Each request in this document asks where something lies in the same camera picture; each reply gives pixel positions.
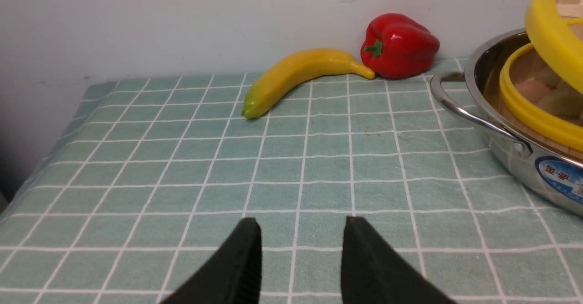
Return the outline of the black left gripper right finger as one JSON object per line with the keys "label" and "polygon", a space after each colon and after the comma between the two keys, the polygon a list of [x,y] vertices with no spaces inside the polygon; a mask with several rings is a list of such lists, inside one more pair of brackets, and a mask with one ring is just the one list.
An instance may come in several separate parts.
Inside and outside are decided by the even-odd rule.
{"label": "black left gripper right finger", "polygon": [[361,216],[348,216],[341,260],[344,304],[454,304]]}

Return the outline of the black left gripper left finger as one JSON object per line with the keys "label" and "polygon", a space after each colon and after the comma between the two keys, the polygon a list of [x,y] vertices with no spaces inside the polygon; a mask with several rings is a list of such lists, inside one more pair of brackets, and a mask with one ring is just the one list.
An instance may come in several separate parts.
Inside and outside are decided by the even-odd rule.
{"label": "black left gripper left finger", "polygon": [[216,252],[163,304],[258,304],[262,283],[261,228],[244,217]]}

